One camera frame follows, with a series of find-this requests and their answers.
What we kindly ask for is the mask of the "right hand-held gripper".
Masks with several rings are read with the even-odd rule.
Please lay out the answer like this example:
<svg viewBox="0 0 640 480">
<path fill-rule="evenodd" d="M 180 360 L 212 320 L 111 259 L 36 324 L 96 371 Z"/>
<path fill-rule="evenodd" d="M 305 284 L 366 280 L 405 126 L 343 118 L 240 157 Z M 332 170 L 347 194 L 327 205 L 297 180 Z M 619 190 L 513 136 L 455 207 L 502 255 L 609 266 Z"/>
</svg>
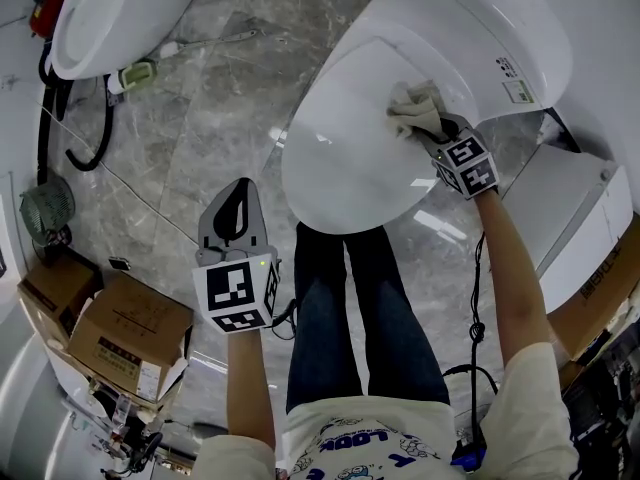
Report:
<svg viewBox="0 0 640 480">
<path fill-rule="evenodd" d="M 439 115 L 441 133 L 419 128 L 418 140 L 443 182 L 466 200 L 498 192 L 499 174 L 481 135 L 462 116 Z"/>
</svg>

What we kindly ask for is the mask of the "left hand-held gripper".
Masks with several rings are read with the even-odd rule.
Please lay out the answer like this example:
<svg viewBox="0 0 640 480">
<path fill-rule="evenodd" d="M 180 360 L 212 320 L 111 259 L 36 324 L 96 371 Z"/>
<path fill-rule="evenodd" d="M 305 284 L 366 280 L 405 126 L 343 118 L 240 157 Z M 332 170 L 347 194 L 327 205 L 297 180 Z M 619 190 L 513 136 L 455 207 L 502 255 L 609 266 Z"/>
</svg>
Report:
<svg viewBox="0 0 640 480">
<path fill-rule="evenodd" d="M 271 326 L 278 252 L 267 239 L 250 178 L 235 180 L 215 196 L 199 219 L 198 244 L 192 275 L 202 318 L 226 335 Z"/>
</svg>

